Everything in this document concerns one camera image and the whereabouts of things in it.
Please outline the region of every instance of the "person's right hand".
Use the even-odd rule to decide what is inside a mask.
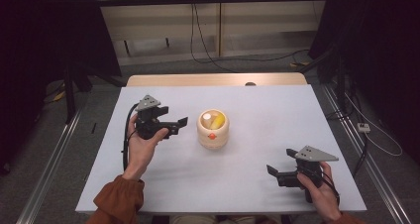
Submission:
[[[324,174],[333,179],[331,167],[325,162],[321,162],[320,165]],[[331,187],[323,182],[318,188],[308,176],[301,172],[297,174],[297,179],[299,179],[300,183],[302,183],[311,193],[312,202],[324,222],[331,223],[340,219],[342,214],[337,203],[337,197]]]

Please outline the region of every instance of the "white table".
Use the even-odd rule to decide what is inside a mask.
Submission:
[[[366,206],[310,85],[274,86],[142,86],[123,88],[89,179],[76,207],[93,212],[93,198],[122,172],[122,141],[129,109],[149,94],[168,106],[161,121],[188,117],[179,135],[159,143],[143,175],[145,205],[141,212],[183,213],[302,213],[314,211],[298,187],[279,187],[265,165],[296,170],[287,148],[306,145],[340,160],[331,162],[343,211]],[[230,139],[217,151],[197,141],[196,119],[209,108],[231,120]]]

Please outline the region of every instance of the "orange design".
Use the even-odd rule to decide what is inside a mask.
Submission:
[[[214,133],[210,133],[210,135],[208,135],[208,137],[211,139],[211,140],[214,140],[214,139],[216,139],[217,137],[216,137],[216,135],[214,135]]]

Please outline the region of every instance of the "white cup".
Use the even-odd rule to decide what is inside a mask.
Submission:
[[[198,141],[203,147],[208,149],[222,148],[229,138],[228,116],[217,109],[204,111],[197,119],[197,134]]]

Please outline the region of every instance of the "power outlet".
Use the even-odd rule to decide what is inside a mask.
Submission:
[[[358,123],[358,131],[360,133],[369,133],[370,132],[370,127],[369,127],[368,123]]]

